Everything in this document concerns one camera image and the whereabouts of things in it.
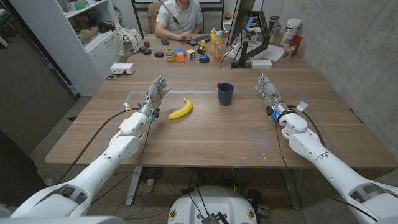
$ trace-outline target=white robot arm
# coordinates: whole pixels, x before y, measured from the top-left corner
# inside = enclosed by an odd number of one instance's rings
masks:
[[[109,179],[123,159],[134,155],[139,141],[144,136],[145,126],[157,114],[166,89],[162,76],[149,86],[144,103],[122,123],[120,131],[113,136],[109,147],[74,179],[47,187],[26,200],[11,218],[62,218],[85,215],[94,196]]]
[[[264,74],[259,79],[261,94],[277,122],[284,126],[282,135],[290,148],[308,159],[339,192],[360,223],[398,223],[398,188],[366,179],[327,150],[319,137],[308,128],[305,119],[289,109],[280,93]]]

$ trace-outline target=shelf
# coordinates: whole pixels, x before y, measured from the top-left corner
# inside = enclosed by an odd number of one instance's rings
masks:
[[[114,31],[107,31],[106,33],[101,33],[97,37],[94,38],[90,43],[88,43],[84,48],[86,52],[89,52],[92,48],[97,46],[97,44],[101,43],[104,41],[104,39],[108,38],[110,35],[112,35],[113,32],[117,32],[118,28]]]
[[[102,3],[106,2],[106,1],[107,0],[102,0],[102,1],[96,2],[96,3],[89,3],[90,6],[88,6],[87,8],[80,9],[80,10],[77,10],[77,11],[64,12],[63,14],[69,19],[69,18],[71,18],[71,17],[73,17],[75,15],[79,15],[82,12],[85,12],[85,11],[87,11],[89,9],[92,9],[93,7],[95,7],[95,6],[99,5],[99,4],[102,4]]]

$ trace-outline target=man's hand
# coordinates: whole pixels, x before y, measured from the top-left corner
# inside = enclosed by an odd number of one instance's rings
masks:
[[[192,39],[192,34],[190,32],[184,32],[178,35],[178,40],[190,40]]]

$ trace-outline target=yellow bottle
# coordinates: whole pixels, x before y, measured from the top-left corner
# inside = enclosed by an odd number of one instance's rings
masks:
[[[210,34],[210,53],[214,53],[214,40],[216,39],[216,29],[213,28]]]
[[[221,59],[221,43],[223,42],[223,31],[217,31],[214,41],[214,60]]]

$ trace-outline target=blue mug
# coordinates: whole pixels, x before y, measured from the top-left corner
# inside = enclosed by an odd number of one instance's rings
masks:
[[[234,94],[234,86],[229,83],[218,83],[218,101],[223,106],[231,104],[232,95]]]

